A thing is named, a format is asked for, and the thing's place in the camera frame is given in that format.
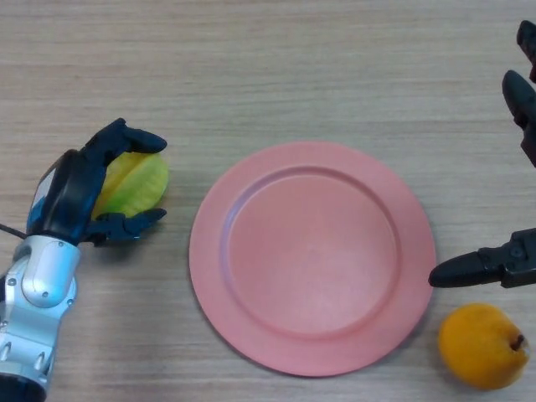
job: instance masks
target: robotic finger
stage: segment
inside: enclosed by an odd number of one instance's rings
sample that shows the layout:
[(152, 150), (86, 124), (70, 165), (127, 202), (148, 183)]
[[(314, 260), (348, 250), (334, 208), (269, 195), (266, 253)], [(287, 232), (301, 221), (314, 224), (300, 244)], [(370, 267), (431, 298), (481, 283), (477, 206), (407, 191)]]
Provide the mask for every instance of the robotic finger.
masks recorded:
[(439, 264), (430, 273), (433, 287), (464, 287), (500, 282), (502, 287), (536, 283), (536, 229), (512, 234), (496, 248), (481, 248)]
[(518, 29), (518, 45), (533, 64), (530, 79), (536, 82), (536, 25), (530, 21), (522, 21)]

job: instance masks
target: wooden table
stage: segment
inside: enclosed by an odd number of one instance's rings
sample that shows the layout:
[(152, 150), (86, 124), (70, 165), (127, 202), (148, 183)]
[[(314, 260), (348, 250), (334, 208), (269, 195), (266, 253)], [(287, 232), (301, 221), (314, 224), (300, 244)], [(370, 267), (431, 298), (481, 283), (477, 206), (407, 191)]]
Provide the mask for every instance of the wooden table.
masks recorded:
[[(169, 141), (161, 229), (134, 250), (84, 247), (52, 402), (532, 400), (536, 371), (480, 394), (446, 373), (441, 319), (503, 308), (536, 342), (536, 287), (436, 291), (397, 351), (305, 380), (245, 361), (214, 334), (188, 279), (188, 234), (233, 163), (269, 145), (332, 140), (411, 186), (438, 259), (536, 225), (536, 172), (501, 94), (528, 76), (515, 43), (536, 5), (505, 0), (43, 0), (0, 2), (0, 221), (23, 228), (35, 185), (119, 116)], [(17, 240), (0, 237), (7, 268)]]

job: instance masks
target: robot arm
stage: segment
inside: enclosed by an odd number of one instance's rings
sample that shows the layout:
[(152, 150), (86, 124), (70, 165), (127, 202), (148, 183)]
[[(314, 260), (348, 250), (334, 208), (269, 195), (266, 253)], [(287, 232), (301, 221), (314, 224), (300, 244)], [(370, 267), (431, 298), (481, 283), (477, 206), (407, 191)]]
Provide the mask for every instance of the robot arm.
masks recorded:
[(62, 319), (76, 300), (78, 244), (137, 240), (166, 213), (152, 209), (126, 218), (90, 220), (106, 167), (123, 152), (156, 153), (166, 142), (131, 129), (123, 119), (79, 151), (67, 151), (41, 178), (23, 242), (0, 278), (0, 401), (44, 402), (54, 370)]
[[(536, 25), (519, 25), (518, 45), (533, 65), (536, 82)], [(521, 148), (536, 167), (536, 91), (515, 71), (502, 80), (502, 94), (514, 123), (523, 130)], [(536, 229), (518, 231), (509, 242), (497, 248), (482, 248), (439, 264), (430, 273), (433, 287), (463, 287), (500, 282), (503, 287), (536, 283)]]

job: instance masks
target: wood grain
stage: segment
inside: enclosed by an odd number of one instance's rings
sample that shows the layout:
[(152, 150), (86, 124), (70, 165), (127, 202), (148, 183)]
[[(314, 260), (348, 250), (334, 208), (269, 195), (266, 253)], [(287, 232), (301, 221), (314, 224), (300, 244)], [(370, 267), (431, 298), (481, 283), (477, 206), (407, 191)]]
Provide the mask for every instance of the wood grain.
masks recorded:
[[(22, 228), (37, 180), (67, 147), (122, 116), (166, 137), (162, 228), (133, 250), (84, 248), (54, 402), (532, 400), (460, 386), (436, 355), (441, 319), (492, 302), (536, 342), (534, 289), (436, 291), (414, 334), (358, 373), (304, 380), (229, 350), (203, 319), (188, 233), (210, 185), (269, 145), (357, 147), (411, 186), (438, 258), (536, 225), (536, 172), (501, 94), (527, 76), (524, 0), (1, 0), (0, 220)], [(8, 267), (17, 241), (0, 238)]]

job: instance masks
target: pink plate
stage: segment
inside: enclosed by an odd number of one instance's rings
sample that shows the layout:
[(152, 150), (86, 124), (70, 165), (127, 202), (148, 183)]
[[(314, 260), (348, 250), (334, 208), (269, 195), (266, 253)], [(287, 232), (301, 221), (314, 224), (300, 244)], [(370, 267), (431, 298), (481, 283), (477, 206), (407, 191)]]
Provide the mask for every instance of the pink plate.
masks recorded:
[(395, 349), (430, 300), (434, 239), (385, 165), (329, 142), (258, 152), (199, 208), (193, 288), (214, 328), (257, 363), (342, 374)]

